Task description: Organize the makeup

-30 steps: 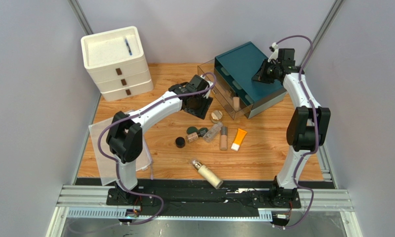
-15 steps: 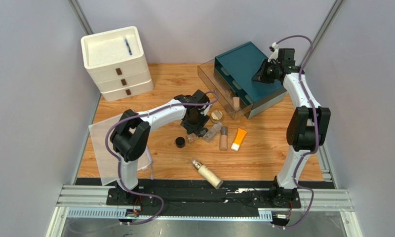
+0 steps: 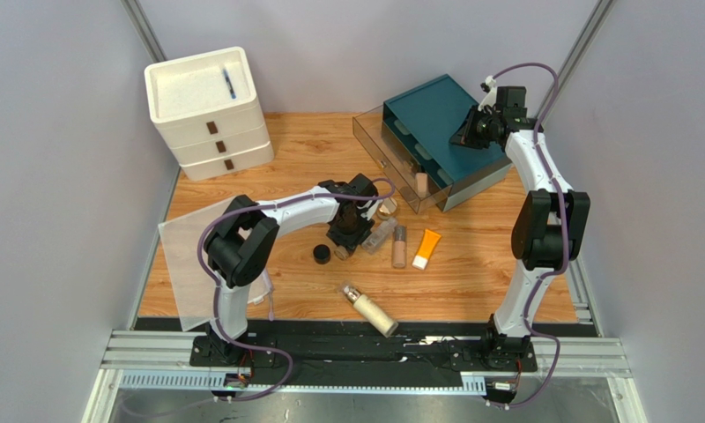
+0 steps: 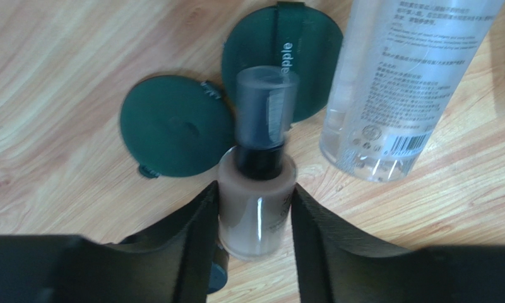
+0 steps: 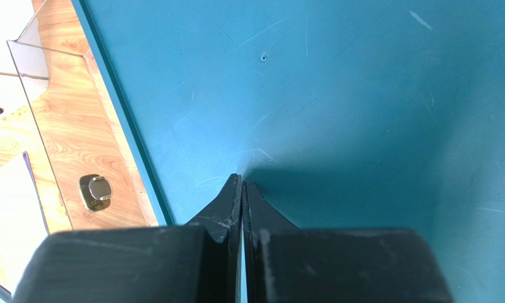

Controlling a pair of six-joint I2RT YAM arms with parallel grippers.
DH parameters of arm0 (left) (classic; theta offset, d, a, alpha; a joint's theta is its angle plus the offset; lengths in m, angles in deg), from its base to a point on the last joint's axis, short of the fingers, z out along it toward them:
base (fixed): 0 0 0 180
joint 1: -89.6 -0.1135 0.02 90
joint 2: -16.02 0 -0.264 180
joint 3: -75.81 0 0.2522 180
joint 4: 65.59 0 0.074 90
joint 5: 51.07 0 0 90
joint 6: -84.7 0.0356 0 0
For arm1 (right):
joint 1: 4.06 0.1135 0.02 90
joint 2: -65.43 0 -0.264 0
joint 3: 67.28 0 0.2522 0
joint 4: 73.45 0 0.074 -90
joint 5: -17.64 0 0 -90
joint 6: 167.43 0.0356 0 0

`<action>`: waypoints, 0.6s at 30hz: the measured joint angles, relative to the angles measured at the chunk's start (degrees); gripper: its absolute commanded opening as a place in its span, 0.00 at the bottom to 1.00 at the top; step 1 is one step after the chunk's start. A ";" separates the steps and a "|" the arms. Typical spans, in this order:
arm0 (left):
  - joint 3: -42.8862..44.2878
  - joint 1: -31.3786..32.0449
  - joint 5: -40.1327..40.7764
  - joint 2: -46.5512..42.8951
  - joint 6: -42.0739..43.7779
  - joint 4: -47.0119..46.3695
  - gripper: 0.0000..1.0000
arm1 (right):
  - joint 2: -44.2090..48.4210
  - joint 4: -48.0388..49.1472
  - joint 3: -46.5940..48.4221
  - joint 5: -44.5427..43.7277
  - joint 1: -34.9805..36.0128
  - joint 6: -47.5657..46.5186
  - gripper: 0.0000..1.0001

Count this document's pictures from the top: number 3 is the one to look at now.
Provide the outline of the clear plastic bottle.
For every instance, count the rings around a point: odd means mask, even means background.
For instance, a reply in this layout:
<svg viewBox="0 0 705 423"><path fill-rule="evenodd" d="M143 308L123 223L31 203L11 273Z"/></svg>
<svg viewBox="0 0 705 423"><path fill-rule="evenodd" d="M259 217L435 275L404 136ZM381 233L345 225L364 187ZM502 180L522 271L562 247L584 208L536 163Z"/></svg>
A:
<svg viewBox="0 0 705 423"><path fill-rule="evenodd" d="M371 233L361 247L364 251L368 252L368 254L375 254L382 247L383 243L393 235L396 226L398 226L398 220L396 218L384 220Z"/></svg>

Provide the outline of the clear acrylic drawer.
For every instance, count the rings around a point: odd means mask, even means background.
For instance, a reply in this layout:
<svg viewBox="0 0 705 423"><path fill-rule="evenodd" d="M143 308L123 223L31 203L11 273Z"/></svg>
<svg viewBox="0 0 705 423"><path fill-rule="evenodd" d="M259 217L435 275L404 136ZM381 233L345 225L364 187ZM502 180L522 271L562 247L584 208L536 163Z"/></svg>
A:
<svg viewBox="0 0 705 423"><path fill-rule="evenodd" d="M391 179L404 201L421 214L436 207L445 212L453 181L439 166L425 146L413 134L380 106L352 119L353 135L384 174ZM416 192L415 174L428 175L429 196L420 198Z"/></svg>

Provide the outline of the orange cosmetic tube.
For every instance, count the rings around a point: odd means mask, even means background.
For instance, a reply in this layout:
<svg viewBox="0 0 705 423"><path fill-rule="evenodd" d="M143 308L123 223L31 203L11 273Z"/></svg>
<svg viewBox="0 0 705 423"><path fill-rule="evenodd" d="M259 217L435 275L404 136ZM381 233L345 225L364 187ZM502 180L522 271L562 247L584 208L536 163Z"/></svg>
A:
<svg viewBox="0 0 705 423"><path fill-rule="evenodd" d="M434 253L439 241L442 236L431 230L425 229L423 237L421 239L420 245L416 251L416 254L412 260L412 267L418 270L425 270L432 254Z"/></svg>

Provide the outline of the cream pump lotion bottle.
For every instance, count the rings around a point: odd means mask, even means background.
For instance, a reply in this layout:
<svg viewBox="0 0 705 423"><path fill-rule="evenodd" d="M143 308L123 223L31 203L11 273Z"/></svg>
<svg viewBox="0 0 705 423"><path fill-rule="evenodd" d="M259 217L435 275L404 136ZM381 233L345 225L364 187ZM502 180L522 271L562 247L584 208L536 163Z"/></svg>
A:
<svg viewBox="0 0 705 423"><path fill-rule="evenodd" d="M387 314L375 301L356 286L344 283L340 292L352 307L384 337L390 338L398 327L398 321Z"/></svg>

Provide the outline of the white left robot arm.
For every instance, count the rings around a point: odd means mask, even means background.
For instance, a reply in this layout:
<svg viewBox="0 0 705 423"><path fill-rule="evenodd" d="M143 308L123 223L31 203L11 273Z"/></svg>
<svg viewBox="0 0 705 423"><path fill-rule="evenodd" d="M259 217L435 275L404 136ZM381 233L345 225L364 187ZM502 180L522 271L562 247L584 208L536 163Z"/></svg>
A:
<svg viewBox="0 0 705 423"><path fill-rule="evenodd" d="M324 224L337 246L354 251L371 234L375 210L395 188L381 193L376 180L357 174L350 182L323 181L293 196L254 201L235 197L197 241L197 261L214 284L211 332L244 347L251 284L263 273L275 242L308 226Z"/></svg>

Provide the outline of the teal drawer organizer box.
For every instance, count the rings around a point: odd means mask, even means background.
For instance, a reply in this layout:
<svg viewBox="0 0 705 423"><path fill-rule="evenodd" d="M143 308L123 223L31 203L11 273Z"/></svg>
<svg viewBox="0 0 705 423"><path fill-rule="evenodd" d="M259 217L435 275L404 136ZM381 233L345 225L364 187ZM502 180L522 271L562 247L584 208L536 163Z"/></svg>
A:
<svg viewBox="0 0 705 423"><path fill-rule="evenodd" d="M448 74L383 102L382 126L403 154L405 174L427 176L426 195L417 181L407 182L413 209L434 205L448 212L507 177L511 165L499 146L479 150L452 142L477 104Z"/></svg>

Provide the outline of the grey cap foundation bottle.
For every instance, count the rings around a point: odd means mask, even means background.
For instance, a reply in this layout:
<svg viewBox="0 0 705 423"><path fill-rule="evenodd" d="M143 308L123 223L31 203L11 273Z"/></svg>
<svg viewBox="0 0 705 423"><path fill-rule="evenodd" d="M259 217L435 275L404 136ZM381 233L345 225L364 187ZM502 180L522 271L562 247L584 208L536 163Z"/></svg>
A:
<svg viewBox="0 0 705 423"><path fill-rule="evenodd" d="M394 269L403 269L407 261L406 227L398 225L393 233L391 265Z"/></svg>

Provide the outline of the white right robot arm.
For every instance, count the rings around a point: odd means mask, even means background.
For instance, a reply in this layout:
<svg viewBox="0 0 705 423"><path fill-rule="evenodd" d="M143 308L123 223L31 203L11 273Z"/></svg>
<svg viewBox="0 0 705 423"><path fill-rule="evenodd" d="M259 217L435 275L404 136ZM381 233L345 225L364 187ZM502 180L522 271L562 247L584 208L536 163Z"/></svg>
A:
<svg viewBox="0 0 705 423"><path fill-rule="evenodd" d="M572 190L559 174L540 120L527 115L525 87L482 88L484 99L468 108L449 146L460 153L498 147L507 158L484 165L465 183L447 173L445 160L427 150L425 131L415 127L433 117L431 112L413 111L412 120L404 122L406 112L388 102L354 117L353 133L417 213L432 205L446 212L497 183L510 165L517 169L526 198L511 234L516 269L481 338L481 357L496 367L528 357L539 303L552 279L579 254L590 197Z"/></svg>

